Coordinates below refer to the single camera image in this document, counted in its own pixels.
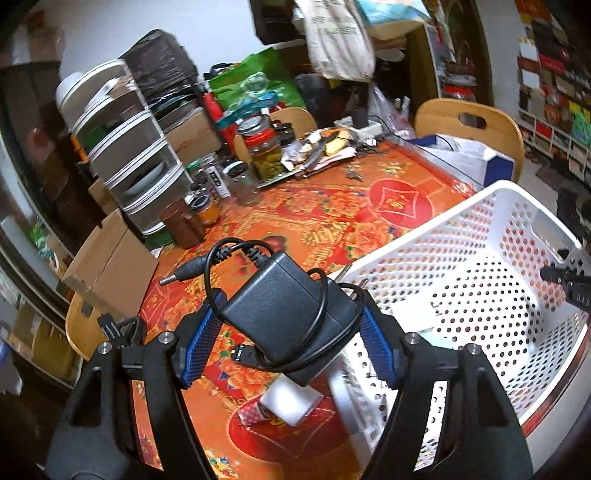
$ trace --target white plastic basket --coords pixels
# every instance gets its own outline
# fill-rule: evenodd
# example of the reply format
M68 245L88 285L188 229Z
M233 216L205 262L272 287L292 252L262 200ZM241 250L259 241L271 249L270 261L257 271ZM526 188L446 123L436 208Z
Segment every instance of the white plastic basket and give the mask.
M570 250L565 261L557 253L563 248ZM499 181L357 260L343 281L367 278L384 313L402 300L431 304L431 334L456 349L481 345L524 425L571 375L587 332L588 315L541 280L539 269L550 262L591 273L572 233L525 190ZM359 335L329 370L329 384L364 468L396 392L375 377ZM417 468L433 462L445 396L446 383L436 383Z

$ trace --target blue grip pad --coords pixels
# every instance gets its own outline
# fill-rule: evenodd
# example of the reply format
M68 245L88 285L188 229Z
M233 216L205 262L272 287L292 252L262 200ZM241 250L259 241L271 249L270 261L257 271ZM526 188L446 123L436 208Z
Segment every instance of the blue grip pad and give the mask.
M220 307L226 303L228 298L222 290L219 290L214 299L217 306ZM207 359L212 352L213 344L222 329L222 325L223 321L217 318L213 314L211 307L208 306L201 325L187 348L185 370L181 378L185 388L189 388L195 380L203 375Z
M394 369L392 349L367 307L365 307L361 317L359 333L363 339L365 349L368 351L369 359L374 366L376 376L386 382L389 388L393 388L397 375Z

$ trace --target bottle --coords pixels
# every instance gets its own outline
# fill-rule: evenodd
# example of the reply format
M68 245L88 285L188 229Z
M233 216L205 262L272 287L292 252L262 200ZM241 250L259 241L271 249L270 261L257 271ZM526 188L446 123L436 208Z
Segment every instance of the bottle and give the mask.
M232 194L228 190L228 186L222 180L222 173L218 169L218 163L220 158L216 153L210 153L203 157L199 163L206 173L207 178L212 182L213 187L216 189L217 196L221 199L228 198Z

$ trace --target keys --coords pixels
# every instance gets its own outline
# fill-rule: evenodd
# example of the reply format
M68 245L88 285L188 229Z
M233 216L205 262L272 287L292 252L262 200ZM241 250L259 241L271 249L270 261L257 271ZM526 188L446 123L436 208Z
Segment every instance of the keys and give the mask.
M351 180L363 181L363 177L353 170L347 170L347 178Z

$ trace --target power strip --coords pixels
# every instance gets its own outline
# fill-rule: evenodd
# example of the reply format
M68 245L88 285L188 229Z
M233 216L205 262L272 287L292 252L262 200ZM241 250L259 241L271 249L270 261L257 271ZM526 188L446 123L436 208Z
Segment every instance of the power strip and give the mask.
M357 140L362 141L367 138L374 138L378 135L381 135L382 124L379 122L374 122L373 120L368 120L368 126L363 128L355 128L353 126L353 118L351 116L346 116L340 120L335 122L336 127L346 128L349 130Z

